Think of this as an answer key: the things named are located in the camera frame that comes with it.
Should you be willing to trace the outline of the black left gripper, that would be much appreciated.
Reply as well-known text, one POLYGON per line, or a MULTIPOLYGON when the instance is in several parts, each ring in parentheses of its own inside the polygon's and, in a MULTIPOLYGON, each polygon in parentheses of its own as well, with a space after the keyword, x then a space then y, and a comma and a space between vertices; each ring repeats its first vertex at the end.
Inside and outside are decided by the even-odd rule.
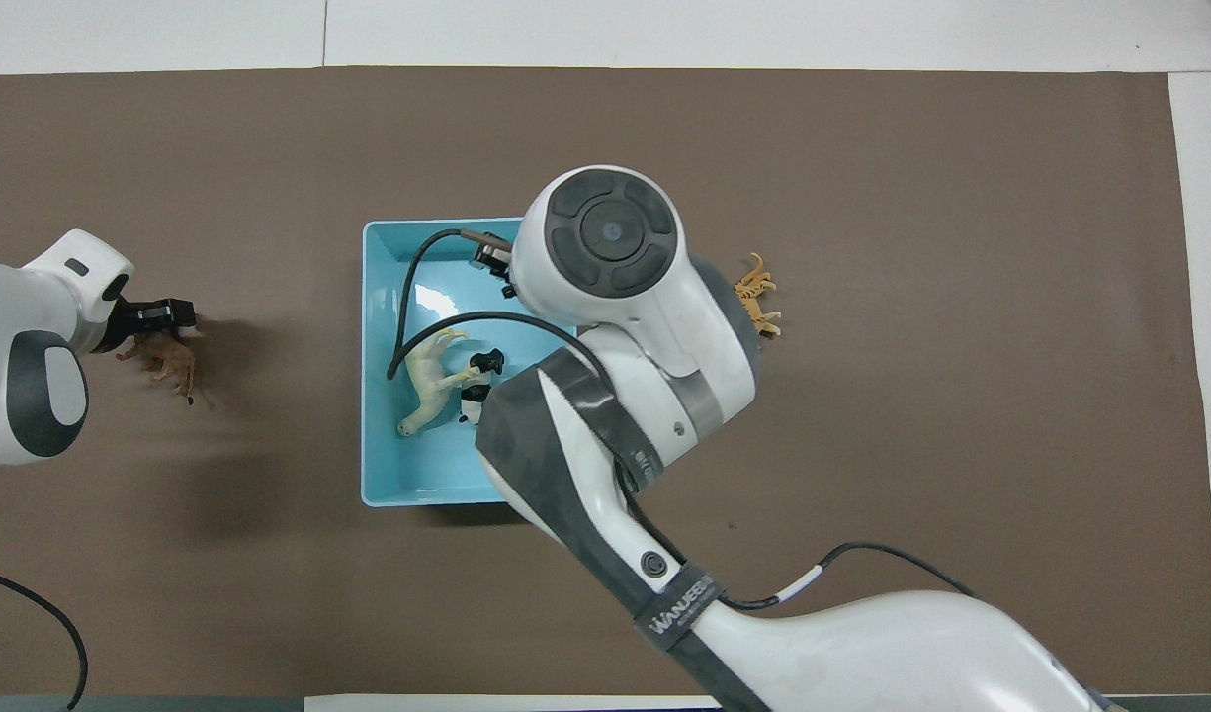
POLYGON ((126 339, 134 335, 149 332, 177 332, 195 328, 197 325, 197 311, 193 302, 176 298, 162 302, 128 302, 125 295, 117 295, 102 337, 102 352, 121 348, 126 339))

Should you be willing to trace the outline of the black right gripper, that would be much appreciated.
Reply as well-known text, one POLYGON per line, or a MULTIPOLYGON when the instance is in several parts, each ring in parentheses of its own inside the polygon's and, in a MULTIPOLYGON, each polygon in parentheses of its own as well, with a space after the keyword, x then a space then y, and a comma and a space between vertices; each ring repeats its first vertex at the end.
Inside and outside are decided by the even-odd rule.
POLYGON ((501 295, 504 299, 513 299, 516 289, 511 285, 511 258, 513 258, 513 243, 510 240, 498 237, 492 231, 477 231, 472 229, 463 230, 464 239, 467 239, 476 247, 474 257, 469 263, 475 269, 487 271, 492 279, 501 280, 504 287, 501 295))

